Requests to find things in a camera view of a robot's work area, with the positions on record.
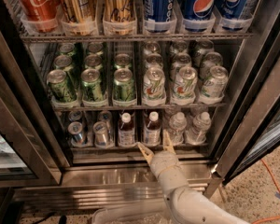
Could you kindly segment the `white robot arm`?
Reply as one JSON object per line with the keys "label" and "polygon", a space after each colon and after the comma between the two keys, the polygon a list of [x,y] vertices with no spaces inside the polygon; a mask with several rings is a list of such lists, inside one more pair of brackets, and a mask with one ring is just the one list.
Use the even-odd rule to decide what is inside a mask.
{"label": "white robot arm", "polygon": [[163,132],[163,141],[163,151],[159,153],[140,142],[137,146],[161,185],[162,196],[174,224],[249,224],[191,188],[167,131]]}

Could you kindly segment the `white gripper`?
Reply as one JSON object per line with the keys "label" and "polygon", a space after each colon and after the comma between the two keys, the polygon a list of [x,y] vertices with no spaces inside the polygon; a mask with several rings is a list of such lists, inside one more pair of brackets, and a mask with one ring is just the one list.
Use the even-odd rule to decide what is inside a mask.
{"label": "white gripper", "polygon": [[137,143],[137,146],[147,161],[152,174],[154,174],[161,185],[163,195],[168,196],[175,189],[187,186],[189,182],[186,179],[180,166],[179,159],[175,154],[170,134],[166,130],[163,131],[162,145],[165,151],[154,155],[148,147],[140,142]]}

